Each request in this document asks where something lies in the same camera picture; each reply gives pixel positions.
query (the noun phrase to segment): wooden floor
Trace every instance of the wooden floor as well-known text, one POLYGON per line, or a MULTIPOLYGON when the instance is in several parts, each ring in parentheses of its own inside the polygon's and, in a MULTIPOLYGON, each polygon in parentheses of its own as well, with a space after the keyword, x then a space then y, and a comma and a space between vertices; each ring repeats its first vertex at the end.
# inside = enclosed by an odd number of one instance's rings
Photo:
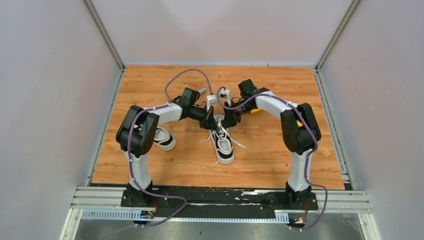
MULTIPOLYGON (((92 179, 93 183, 120 183, 129 180, 124 153, 115 141, 115 134, 131 105, 153 107, 166 103, 165 85, 179 72, 193 66, 128 66, 92 179)), ((232 97, 239 97, 237 85, 252 79, 258 87, 294 103, 309 103, 322 133, 318 150, 313 155, 310 178, 328 189, 344 189, 342 176, 330 131, 325 119, 312 68, 309 67, 244 67, 196 66, 209 77, 213 91, 225 86, 232 97)), ((187 72, 168 88, 172 98, 185 87, 206 87, 198 72, 187 72)), ((197 103, 206 99, 204 94, 197 103)), ((224 111, 217 104, 215 113, 224 111)), ((290 174, 290 153, 283 143, 281 123, 267 112, 244 114, 241 123, 230 129, 231 136, 249 150, 234 144, 235 160, 230 164, 215 164, 217 157, 207 130, 192 119, 162 125, 177 140, 169 152, 153 146, 149 154, 149 172, 156 185, 213 187, 284 188, 290 174)))

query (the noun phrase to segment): white shoelace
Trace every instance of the white shoelace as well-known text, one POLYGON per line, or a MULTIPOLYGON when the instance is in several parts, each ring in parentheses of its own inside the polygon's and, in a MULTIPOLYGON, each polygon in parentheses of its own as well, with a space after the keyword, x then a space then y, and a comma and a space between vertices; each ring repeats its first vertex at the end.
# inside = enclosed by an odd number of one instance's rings
POLYGON ((228 132, 226 131, 226 129, 223 127, 223 125, 221 124, 221 119, 219 119, 218 120, 218 128, 219 128, 219 131, 210 131, 210 134, 209 134, 209 137, 206 139, 206 140, 203 140, 202 142, 207 142, 207 141, 209 141, 211 138, 212 138, 212 135, 213 134, 215 134, 218 138, 225 138, 225 137, 229 137, 229 139, 233 142, 233 143, 235 143, 235 144, 237 144, 237 145, 239 145, 240 147, 242 147, 242 148, 244 148, 244 149, 246 149, 246 150, 248 150, 248 151, 250 151, 249 150, 249 148, 247 148, 246 146, 244 146, 243 144, 241 144, 241 143, 239 143, 238 141, 236 141, 236 140, 234 140, 229 134, 228 134, 228 132))

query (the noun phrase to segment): white sneaker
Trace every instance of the white sneaker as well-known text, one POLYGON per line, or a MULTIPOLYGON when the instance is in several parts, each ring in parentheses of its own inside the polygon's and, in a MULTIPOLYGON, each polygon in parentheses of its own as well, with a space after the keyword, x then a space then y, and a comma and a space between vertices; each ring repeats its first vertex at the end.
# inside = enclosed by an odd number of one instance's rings
POLYGON ((158 126, 154 135, 153 143, 163 151, 169 151, 174 148, 177 140, 171 133, 163 127, 158 126))
POLYGON ((222 164, 230 164, 234 161, 235 154, 233 144, 231 143, 232 139, 230 137, 229 129, 225 129, 221 125, 221 121, 224 120, 223 115, 216 114, 213 118, 218 123, 219 131, 209 130, 209 138, 207 140, 212 138, 218 162, 222 164))

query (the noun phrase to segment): white wall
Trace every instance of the white wall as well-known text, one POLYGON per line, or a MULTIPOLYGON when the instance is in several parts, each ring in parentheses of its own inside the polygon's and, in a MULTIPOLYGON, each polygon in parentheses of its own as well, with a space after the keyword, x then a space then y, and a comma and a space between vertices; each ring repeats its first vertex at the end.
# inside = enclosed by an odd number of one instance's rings
POLYGON ((424 1, 365 0, 322 73, 384 240, 422 239, 424 1))
POLYGON ((315 65, 351 0, 93 0, 125 64, 315 65))
POLYGON ((0 239, 57 240, 119 70, 80 0, 0 1, 0 239))

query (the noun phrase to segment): black bracket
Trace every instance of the black bracket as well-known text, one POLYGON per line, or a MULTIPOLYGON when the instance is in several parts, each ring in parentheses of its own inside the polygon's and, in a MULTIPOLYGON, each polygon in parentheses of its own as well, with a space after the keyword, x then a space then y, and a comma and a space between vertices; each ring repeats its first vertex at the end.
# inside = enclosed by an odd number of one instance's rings
MULTIPOLYGON (((321 131, 311 105, 308 103, 300 104, 297 106, 297 110, 306 121, 316 140, 319 141, 321 139, 321 131)), ((314 148, 314 140, 305 126, 299 125, 299 116, 293 109, 281 112, 280 118, 282 138, 290 152, 302 155, 304 151, 314 148)))
POLYGON ((172 102, 182 108, 181 119, 191 118, 199 121, 201 129, 218 130, 217 122, 214 119, 214 107, 211 106, 209 110, 205 107, 195 105, 199 99, 200 93, 196 90, 186 87, 181 96, 174 99, 172 102))
MULTIPOLYGON (((116 133, 116 141, 119 143, 120 149, 124 152, 128 150, 128 137, 131 123, 136 115, 142 110, 143 108, 132 105, 116 133)), ((149 152, 150 148, 152 148, 158 122, 159 115, 151 112, 144 112, 135 122, 138 126, 142 125, 141 129, 134 128, 131 136, 131 153, 134 154, 136 158, 145 155, 149 152)))
MULTIPOLYGON (((248 98, 256 95, 261 94, 263 92, 269 91, 268 88, 262 87, 257 88, 251 79, 247 79, 242 81, 238 85, 238 89, 240 89, 240 96, 241 99, 238 102, 231 101, 231 107, 237 107, 243 104, 245 101, 248 100, 248 98)), ((229 103, 226 101, 224 103, 226 107, 230 107, 229 103)), ((253 109, 256 109, 256 101, 252 99, 248 103, 246 103, 244 106, 236 109, 236 110, 228 110, 224 108, 224 120, 222 121, 222 126, 224 128, 230 128, 236 126, 238 123, 242 121, 242 115, 245 113, 250 112, 253 109)))

